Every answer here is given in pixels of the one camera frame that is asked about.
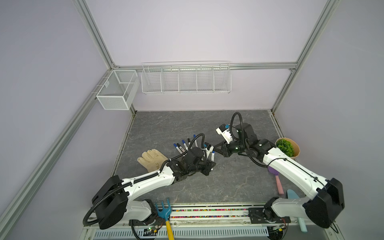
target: green plant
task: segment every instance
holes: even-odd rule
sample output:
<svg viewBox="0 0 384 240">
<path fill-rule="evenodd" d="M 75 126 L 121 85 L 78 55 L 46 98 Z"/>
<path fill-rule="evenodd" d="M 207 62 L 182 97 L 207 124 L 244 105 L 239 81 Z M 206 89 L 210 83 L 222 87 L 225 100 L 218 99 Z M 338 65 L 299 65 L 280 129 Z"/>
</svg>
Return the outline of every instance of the green plant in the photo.
<svg viewBox="0 0 384 240">
<path fill-rule="evenodd" d="M 276 146 L 280 148 L 280 150 L 285 153 L 288 157 L 293 157 L 295 151 L 293 150 L 293 146 L 290 141 L 285 139 L 280 139 L 276 142 Z"/>
</svg>

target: aluminum frame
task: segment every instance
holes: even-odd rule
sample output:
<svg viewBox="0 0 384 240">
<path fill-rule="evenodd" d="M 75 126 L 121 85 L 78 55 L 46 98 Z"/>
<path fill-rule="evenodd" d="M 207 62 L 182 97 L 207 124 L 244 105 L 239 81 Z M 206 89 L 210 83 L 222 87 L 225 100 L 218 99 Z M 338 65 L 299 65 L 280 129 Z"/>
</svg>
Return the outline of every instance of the aluminum frame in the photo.
<svg viewBox="0 0 384 240">
<path fill-rule="evenodd" d="M 73 4 L 77 8 L 78 13 L 81 16 L 81 19 L 84 22 L 85 27 L 87 28 L 90 36 L 92 37 L 97 49 L 100 52 L 101 57 L 103 58 L 105 65 L 108 69 L 115 68 L 115 64 L 112 61 L 112 57 L 108 52 L 108 49 L 101 37 L 100 31 L 96 26 L 95 21 L 91 15 L 91 12 L 88 8 L 88 5 L 85 0 L 72 0 Z"/>
<path fill-rule="evenodd" d="M 317 20 L 315 27 L 313 28 L 310 37 L 307 40 L 307 43 L 305 44 L 303 50 L 301 51 L 301 54 L 299 55 L 299 58 L 296 61 L 296 68 L 291 70 L 290 75 L 288 76 L 287 81 L 285 82 L 283 88 L 281 89 L 279 95 L 276 98 L 275 103 L 272 107 L 272 112 L 275 113 L 278 107 L 280 106 L 281 102 L 283 101 L 285 95 L 287 94 L 289 88 L 291 87 L 292 83 L 297 77 L 297 74 L 302 69 L 305 60 L 308 58 L 309 54 L 311 53 L 312 49 L 314 48 L 316 42 L 319 40 L 320 35 L 323 33 L 328 20 L 332 16 L 332 14 L 335 12 L 336 8 L 338 7 L 340 3 L 340 0 L 328 0 L 325 4 L 325 7 L 323 8 L 323 11 L 320 14 L 319 19 Z"/>
<path fill-rule="evenodd" d="M 87 117 L 96 102 L 96 94 L 101 85 L 106 81 L 111 71 L 106 71 L 99 83 L 93 89 L 87 100 L 83 103 L 77 113 L 73 116 L 63 132 L 59 135 L 51 148 L 45 154 L 39 165 L 28 178 L 12 202 L 9 204 L 3 215 L 0 217 L 0 240 L 4 240 L 11 232 L 24 210 L 28 207 L 33 197 L 55 166 L 57 160 L 64 152 L 69 142 Z"/>
<path fill-rule="evenodd" d="M 198 68 L 201 64 L 190 65 L 156 65 L 156 68 Z M 217 66 L 217 64 L 204 64 L 206 67 Z M 295 69 L 296 62 L 275 62 L 275 63 L 231 63 L 230 70 L 254 70 L 254 69 Z M 136 70 L 141 73 L 145 67 L 143 66 L 118 66 L 120 70 Z"/>
</svg>

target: purple shovel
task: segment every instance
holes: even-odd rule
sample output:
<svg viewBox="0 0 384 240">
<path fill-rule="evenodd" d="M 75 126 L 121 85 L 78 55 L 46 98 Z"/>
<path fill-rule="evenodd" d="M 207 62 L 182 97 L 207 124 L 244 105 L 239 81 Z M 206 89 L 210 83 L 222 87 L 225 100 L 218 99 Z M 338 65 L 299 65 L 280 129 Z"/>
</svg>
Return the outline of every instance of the purple shovel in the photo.
<svg viewBox="0 0 384 240">
<path fill-rule="evenodd" d="M 268 167 L 268 171 L 275 175 L 277 190 L 279 191 L 280 195 L 284 195 L 283 186 L 281 185 L 280 178 L 279 178 L 279 172 L 276 169 L 272 168 L 272 167 Z"/>
</svg>

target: plant pot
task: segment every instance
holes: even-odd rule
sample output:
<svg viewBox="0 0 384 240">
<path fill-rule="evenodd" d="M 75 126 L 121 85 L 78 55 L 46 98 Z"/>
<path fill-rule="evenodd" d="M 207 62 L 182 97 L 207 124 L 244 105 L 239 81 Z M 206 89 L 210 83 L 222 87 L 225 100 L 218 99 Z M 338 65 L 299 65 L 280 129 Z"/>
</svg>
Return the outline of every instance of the plant pot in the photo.
<svg viewBox="0 0 384 240">
<path fill-rule="evenodd" d="M 286 137 L 281 137 L 281 138 L 279 138 L 279 139 L 276 140 L 275 144 L 277 143 L 277 141 L 279 141 L 279 140 L 281 140 L 281 139 L 285 139 L 285 140 L 289 141 L 289 142 L 292 144 L 293 151 L 295 152 L 295 154 L 293 155 L 293 157 L 291 157 L 292 159 L 295 159 L 297 156 L 299 156 L 299 154 L 300 154 L 300 148 L 299 148 L 299 145 L 297 145 L 297 143 L 295 143 L 294 140 L 289 139 L 289 138 L 286 138 Z"/>
</svg>

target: beige glove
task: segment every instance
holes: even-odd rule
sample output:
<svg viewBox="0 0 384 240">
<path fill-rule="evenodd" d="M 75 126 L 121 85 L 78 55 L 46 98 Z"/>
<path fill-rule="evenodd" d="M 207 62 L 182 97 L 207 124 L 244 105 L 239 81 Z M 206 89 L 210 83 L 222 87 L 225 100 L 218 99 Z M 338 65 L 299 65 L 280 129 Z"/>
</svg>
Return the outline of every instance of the beige glove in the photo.
<svg viewBox="0 0 384 240">
<path fill-rule="evenodd" d="M 161 164 L 168 158 L 156 149 L 143 152 L 137 161 L 145 167 L 148 172 L 153 172 L 160 169 Z"/>
</svg>

